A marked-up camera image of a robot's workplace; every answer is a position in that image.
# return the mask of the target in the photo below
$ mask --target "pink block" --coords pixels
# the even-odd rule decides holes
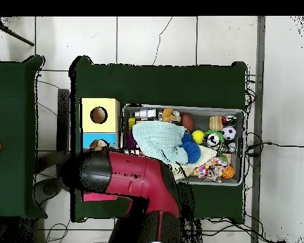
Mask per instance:
[[[116,195],[89,193],[84,194],[84,201],[115,201]]]

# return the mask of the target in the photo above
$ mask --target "brown ball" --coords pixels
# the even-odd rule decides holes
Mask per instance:
[[[181,123],[189,132],[193,131],[194,118],[190,114],[181,114]]]

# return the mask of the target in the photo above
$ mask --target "soccer ball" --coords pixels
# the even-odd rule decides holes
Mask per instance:
[[[224,127],[222,134],[225,140],[233,140],[236,136],[236,130],[233,127]]]

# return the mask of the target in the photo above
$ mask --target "blue pom-pom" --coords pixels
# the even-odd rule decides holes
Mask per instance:
[[[198,147],[198,145],[195,142],[188,141],[188,142],[183,142],[182,146],[187,152],[188,163],[189,164],[196,163],[201,156],[200,148]]]
[[[185,132],[183,138],[181,139],[181,142],[194,142],[194,138],[190,133]]]

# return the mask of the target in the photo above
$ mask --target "yellow box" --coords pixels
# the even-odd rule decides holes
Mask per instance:
[[[82,129],[83,132],[118,132],[120,105],[116,99],[82,98]],[[101,107],[107,113],[103,123],[94,123],[91,113],[96,107]]]

